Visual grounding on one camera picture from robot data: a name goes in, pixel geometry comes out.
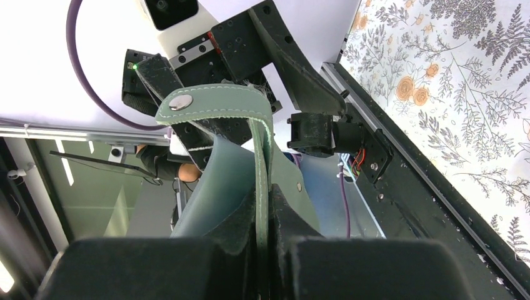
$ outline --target floral pattern fabric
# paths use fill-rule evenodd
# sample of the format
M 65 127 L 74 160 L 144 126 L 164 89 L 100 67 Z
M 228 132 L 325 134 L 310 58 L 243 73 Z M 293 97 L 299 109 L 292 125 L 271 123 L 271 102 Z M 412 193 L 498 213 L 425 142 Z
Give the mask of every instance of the floral pattern fabric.
M 530 3 L 361 0 L 341 64 L 530 266 Z

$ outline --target fluorescent light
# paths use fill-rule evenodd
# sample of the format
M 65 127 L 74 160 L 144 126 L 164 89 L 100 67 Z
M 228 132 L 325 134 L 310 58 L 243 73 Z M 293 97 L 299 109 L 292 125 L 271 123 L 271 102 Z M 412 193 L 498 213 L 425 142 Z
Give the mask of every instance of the fluorescent light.
M 57 144 L 57 151 L 64 153 L 63 142 L 60 139 L 56 139 L 55 143 Z M 68 178 L 68 183 L 70 186 L 74 184 L 74 176 L 72 175 L 72 170 L 70 169 L 70 164 L 66 158 L 61 158 L 62 166 L 64 167 L 64 172 L 66 173 L 66 178 Z
M 4 293 L 7 293 L 13 287 L 14 283 L 13 276 L 11 276 L 4 264 L 0 261 L 0 289 Z

